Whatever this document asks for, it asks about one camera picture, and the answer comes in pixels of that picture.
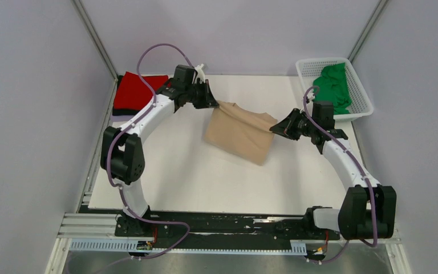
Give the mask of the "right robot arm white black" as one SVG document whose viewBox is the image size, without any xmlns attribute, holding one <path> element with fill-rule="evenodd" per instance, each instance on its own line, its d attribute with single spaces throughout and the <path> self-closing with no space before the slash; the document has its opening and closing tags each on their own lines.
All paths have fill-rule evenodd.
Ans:
<svg viewBox="0 0 438 274">
<path fill-rule="evenodd" d="M 312 207 L 303 222 L 306 236 L 318 238 L 326 229 L 346 240 L 360 240 L 373 247 L 379 239 L 394 233 L 396 191 L 383 186 L 354 156 L 343 130 L 335 128 L 334 106 L 328 101 L 313 103 L 313 111 L 293 109 L 270 128 L 270 132 L 290 140 L 310 138 L 319 153 L 334 168 L 346 189 L 338 209 Z"/>
</svg>

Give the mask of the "beige t shirt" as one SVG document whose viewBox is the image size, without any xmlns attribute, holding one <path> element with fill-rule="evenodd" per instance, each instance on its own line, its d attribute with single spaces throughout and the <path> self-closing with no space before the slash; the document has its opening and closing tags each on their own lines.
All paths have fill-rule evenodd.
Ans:
<svg viewBox="0 0 438 274">
<path fill-rule="evenodd" d="M 264 165 L 274 139 L 270 128 L 278 120 L 266 112 L 245 110 L 236 103 L 219 100 L 218 105 L 211 114 L 204 140 L 227 153 Z"/>
</svg>

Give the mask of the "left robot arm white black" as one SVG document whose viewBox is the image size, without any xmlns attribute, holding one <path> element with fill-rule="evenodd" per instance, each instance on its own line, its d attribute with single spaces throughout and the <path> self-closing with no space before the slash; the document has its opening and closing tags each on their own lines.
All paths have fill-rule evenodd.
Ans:
<svg viewBox="0 0 438 274">
<path fill-rule="evenodd" d="M 196 109 L 219 107 L 205 69 L 204 63 L 195 67 L 178 65 L 173 77 L 151 91 L 151 100 L 144 109 L 119 128 L 109 126 L 103 132 L 100 166 L 110 185 L 119 190 L 123 212 L 132 218 L 130 229 L 139 236 L 147 235 L 155 224 L 146 216 L 149 205 L 140 181 L 145 170 L 143 145 L 167 117 L 187 103 Z"/>
</svg>

